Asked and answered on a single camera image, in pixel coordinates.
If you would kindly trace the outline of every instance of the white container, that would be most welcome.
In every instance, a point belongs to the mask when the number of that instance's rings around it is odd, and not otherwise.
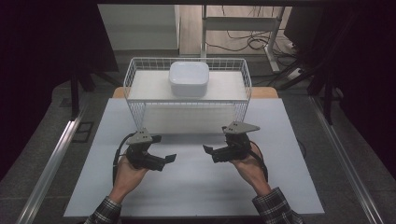
[[[201,62],[175,62],[169,70],[172,93],[180,97],[203,97],[209,81],[209,66]]]

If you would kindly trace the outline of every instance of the wire basket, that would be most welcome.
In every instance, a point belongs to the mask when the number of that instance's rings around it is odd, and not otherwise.
[[[204,97],[172,94],[168,76],[174,62],[207,63]],[[136,127],[151,133],[222,133],[222,126],[244,120],[251,95],[244,59],[132,58],[123,85]]]

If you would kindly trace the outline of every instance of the plaid sleeve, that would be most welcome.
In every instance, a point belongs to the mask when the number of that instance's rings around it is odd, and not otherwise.
[[[95,212],[88,217],[85,224],[117,223],[121,212],[121,205],[111,201],[108,196],[96,208]]]
[[[290,209],[280,188],[264,197],[257,196],[253,204],[266,224],[303,224],[303,219]]]

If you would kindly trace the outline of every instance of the person's right hand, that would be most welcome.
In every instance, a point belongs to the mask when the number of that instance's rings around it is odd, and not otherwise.
[[[119,161],[116,181],[108,197],[115,203],[121,203],[125,196],[134,190],[142,181],[149,169],[135,169],[123,155]]]
[[[260,150],[254,144],[250,143],[250,145],[251,150],[262,158]],[[259,162],[252,156],[248,155],[244,160],[230,161],[230,163],[235,166],[242,178],[244,178],[249,185],[254,188],[257,195],[265,196],[271,192],[271,187],[265,180],[264,172],[262,171]]]

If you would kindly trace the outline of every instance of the gray floor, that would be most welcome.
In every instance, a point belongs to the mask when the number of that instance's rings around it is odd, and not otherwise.
[[[127,62],[133,55],[136,55],[131,53],[118,52],[120,73],[110,73],[111,76],[120,81],[123,80],[128,66]],[[157,53],[155,55],[158,57],[166,56],[166,52]],[[271,71],[268,62],[263,57],[246,58],[250,74],[253,75],[253,83],[273,78],[265,77],[271,75]],[[94,92],[87,93],[90,96],[89,107],[82,119],[82,122],[93,122],[92,133],[88,142],[72,143],[67,149],[34,223],[77,223],[83,220],[83,218],[63,218],[63,213],[78,181],[106,102],[115,90],[114,86],[102,79],[95,76],[93,78],[96,89]],[[304,216],[304,220],[306,223],[369,223],[305,92],[308,83],[309,80],[306,80],[286,91],[279,92],[296,137],[304,144],[301,147],[302,151],[306,152],[305,162],[325,210],[325,215]],[[52,104],[46,116],[18,160],[0,182],[1,223],[15,223],[31,194],[70,118],[70,107],[67,104],[64,107],[62,104],[64,98],[70,97],[69,93],[68,83],[54,90]],[[396,215],[393,212],[396,207],[395,180],[350,124],[337,102],[332,104],[332,119],[334,129],[364,184],[370,190],[384,222],[396,223]],[[86,137],[84,134],[77,133],[75,139],[84,139]],[[226,220],[216,221],[216,223],[223,223]],[[228,223],[248,222],[244,219],[233,219]]]

